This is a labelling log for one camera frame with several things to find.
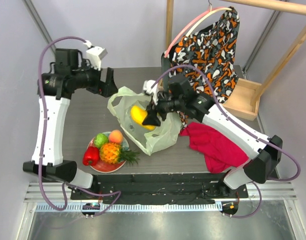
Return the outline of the fake yellow mango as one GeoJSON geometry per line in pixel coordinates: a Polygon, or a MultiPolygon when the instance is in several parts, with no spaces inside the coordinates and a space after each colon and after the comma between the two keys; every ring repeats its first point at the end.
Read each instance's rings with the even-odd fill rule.
{"type": "Polygon", "coordinates": [[[146,110],[142,109],[141,107],[139,107],[137,105],[134,105],[131,108],[130,115],[131,115],[131,118],[133,119],[133,121],[136,124],[140,125],[141,127],[145,128],[149,131],[153,131],[156,128],[155,126],[152,126],[152,125],[142,125],[142,122],[143,122],[144,118],[146,117],[147,112],[146,112],[146,110]]]}

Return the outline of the pale green plastic bag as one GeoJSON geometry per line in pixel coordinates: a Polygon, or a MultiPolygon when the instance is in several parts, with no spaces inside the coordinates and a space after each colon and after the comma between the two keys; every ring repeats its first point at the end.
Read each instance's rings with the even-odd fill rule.
{"type": "Polygon", "coordinates": [[[112,95],[107,104],[108,110],[117,118],[125,135],[132,140],[145,154],[165,150],[177,142],[182,123],[176,112],[167,114],[160,126],[143,125],[147,117],[146,107],[151,97],[135,93],[123,86],[112,95]]]}

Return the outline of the fake peach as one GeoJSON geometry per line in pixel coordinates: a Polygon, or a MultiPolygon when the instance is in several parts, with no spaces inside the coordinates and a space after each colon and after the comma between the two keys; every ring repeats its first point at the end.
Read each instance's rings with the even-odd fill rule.
{"type": "Polygon", "coordinates": [[[124,137],[122,132],[117,129],[113,130],[108,136],[108,140],[110,143],[122,144],[123,139],[124,137]]]}

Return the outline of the fake pineapple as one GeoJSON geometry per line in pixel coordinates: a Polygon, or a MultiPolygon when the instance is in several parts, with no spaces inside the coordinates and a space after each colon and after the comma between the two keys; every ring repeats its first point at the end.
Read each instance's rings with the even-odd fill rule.
{"type": "Polygon", "coordinates": [[[139,152],[123,148],[122,145],[108,142],[99,150],[100,159],[108,164],[118,164],[126,162],[128,164],[138,163],[139,152]]]}

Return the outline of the fake red fruit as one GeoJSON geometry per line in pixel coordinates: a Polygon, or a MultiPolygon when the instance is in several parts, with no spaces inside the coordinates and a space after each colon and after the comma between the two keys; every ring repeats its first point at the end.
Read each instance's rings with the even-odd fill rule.
{"type": "Polygon", "coordinates": [[[85,166],[94,166],[100,160],[99,149],[94,146],[89,146],[84,153],[82,163],[85,166]]]}

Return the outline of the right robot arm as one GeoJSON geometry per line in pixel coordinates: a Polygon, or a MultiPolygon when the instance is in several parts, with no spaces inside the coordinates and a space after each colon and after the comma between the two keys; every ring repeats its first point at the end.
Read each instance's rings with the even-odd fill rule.
{"type": "Polygon", "coordinates": [[[151,96],[143,126],[159,127],[168,113],[180,111],[198,122],[217,130],[236,144],[248,161],[228,171],[218,185],[220,195],[231,197],[240,186],[256,182],[264,184],[281,160],[283,141],[277,135],[269,138],[252,129],[227,112],[221,104],[204,93],[197,93],[182,75],[173,78],[170,92],[160,91],[154,80],[147,80],[143,92],[151,96]]]}

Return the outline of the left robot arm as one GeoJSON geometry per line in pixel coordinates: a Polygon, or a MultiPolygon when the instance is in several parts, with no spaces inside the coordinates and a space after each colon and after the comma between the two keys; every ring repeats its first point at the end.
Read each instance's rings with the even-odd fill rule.
{"type": "Polygon", "coordinates": [[[92,174],[77,167],[72,160],[64,160],[62,137],[65,116],[72,94],[77,89],[111,97],[118,92],[112,68],[106,80],[101,80],[101,61],[106,49],[92,46],[82,53],[77,49],[58,48],[50,71],[42,74],[43,93],[39,94],[39,126],[34,153],[23,163],[23,171],[41,174],[43,178],[67,182],[82,188],[82,194],[92,200],[99,195],[99,186],[92,174]]]}

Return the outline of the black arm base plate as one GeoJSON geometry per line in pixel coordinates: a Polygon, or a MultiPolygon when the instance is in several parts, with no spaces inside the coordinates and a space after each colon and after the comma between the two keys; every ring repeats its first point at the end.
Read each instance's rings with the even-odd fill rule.
{"type": "Polygon", "coordinates": [[[96,175],[98,197],[104,204],[201,205],[216,199],[246,199],[246,186],[226,188],[224,173],[102,174],[96,175]]]}

